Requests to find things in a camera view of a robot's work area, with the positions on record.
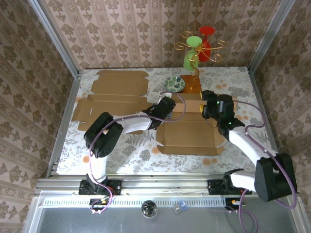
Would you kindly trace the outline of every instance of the patterned wallpaper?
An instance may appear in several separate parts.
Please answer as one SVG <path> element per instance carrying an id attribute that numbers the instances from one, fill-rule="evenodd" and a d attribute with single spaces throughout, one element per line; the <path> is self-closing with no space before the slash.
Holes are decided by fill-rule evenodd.
<path id="1" fill-rule="evenodd" d="M 311 219 L 311 1 L 295 1 L 255 77 Z"/>
<path id="2" fill-rule="evenodd" d="M 80 69 L 182 67 L 183 31 L 216 29 L 228 42 L 220 63 L 247 66 L 280 0 L 41 0 Z"/>
<path id="3" fill-rule="evenodd" d="M 21 232 L 72 77 L 27 1 L 0 1 L 0 232 Z"/>

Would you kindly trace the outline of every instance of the floral tablecloth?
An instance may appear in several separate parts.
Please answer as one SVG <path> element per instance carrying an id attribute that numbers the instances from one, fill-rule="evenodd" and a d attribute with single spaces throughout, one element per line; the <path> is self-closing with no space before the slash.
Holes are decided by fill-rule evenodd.
<path id="1" fill-rule="evenodd" d="M 172 75 L 187 75 L 183 68 L 140 68 L 148 72 L 148 102 L 158 102 L 159 93 L 164 90 L 164 81 Z M 204 67 L 200 68 L 202 90 L 212 90 L 219 94 L 230 94 L 241 101 L 257 106 L 253 87 L 245 67 Z M 93 81 L 98 78 L 99 70 L 85 70 L 82 75 L 77 101 L 91 94 Z M 239 104 L 236 113 L 245 125 L 261 124 L 260 113 L 245 104 Z M 88 156 L 83 135 L 78 130 L 78 122 L 70 122 L 66 140 L 57 168 L 61 175 L 85 175 L 88 170 Z M 264 145 L 270 145 L 265 129 L 254 129 L 252 134 Z M 235 168 L 255 170 L 246 155 L 230 142 L 224 142 L 225 150 L 217 156 L 166 155 L 157 149 L 156 131 L 143 134 L 122 135 L 107 159 L 108 173 L 142 172 L 225 172 Z"/>

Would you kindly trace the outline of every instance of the flattened cardboard box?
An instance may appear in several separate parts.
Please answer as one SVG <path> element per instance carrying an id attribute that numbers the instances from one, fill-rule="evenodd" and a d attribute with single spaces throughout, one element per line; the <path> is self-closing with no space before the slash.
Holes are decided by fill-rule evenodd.
<path id="1" fill-rule="evenodd" d="M 216 128 L 217 122 L 208 119 L 207 122 L 200 113 L 200 94 L 180 94 L 186 102 L 186 113 L 183 118 L 174 123 L 161 124 L 156 131 L 156 140 L 164 146 L 158 145 L 163 154 L 186 154 L 186 155 L 218 155 L 224 147 L 218 147 L 225 141 Z M 172 119 L 181 116 L 184 104 L 173 95 L 176 106 L 173 109 Z"/>
<path id="2" fill-rule="evenodd" d="M 87 99 L 78 101 L 71 121 L 80 121 L 78 130 L 86 131 L 103 112 L 112 116 L 138 113 L 151 106 L 146 97 L 148 76 L 145 71 L 101 70 Z"/>

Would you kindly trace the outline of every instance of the cardboard box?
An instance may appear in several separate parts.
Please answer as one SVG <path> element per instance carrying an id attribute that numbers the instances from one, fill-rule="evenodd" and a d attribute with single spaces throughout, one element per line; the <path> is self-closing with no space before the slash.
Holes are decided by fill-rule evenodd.
<path id="1" fill-rule="evenodd" d="M 156 140 L 164 146 L 158 145 L 163 154 L 186 155 L 218 155 L 224 147 L 219 147 L 225 138 L 218 133 L 217 122 L 208 119 L 207 122 L 200 113 L 200 94 L 180 94 L 186 102 L 186 113 L 183 118 L 174 123 L 161 124 L 156 131 Z M 176 106 L 173 109 L 172 119 L 181 116 L 184 105 L 176 95 L 172 96 Z"/>
<path id="2" fill-rule="evenodd" d="M 148 76 L 145 71 L 101 70 L 93 82 L 87 99 L 78 101 L 72 121 L 80 121 L 78 130 L 86 131 L 103 112 L 112 116 L 125 116 L 147 109 Z"/>

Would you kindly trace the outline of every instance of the green patterned bowl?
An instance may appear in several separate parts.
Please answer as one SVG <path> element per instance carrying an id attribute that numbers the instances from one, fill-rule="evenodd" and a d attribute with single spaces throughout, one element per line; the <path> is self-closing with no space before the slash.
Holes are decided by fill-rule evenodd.
<path id="1" fill-rule="evenodd" d="M 171 76 L 165 80 L 165 88 L 168 91 L 180 92 L 185 88 L 185 81 L 179 76 Z"/>

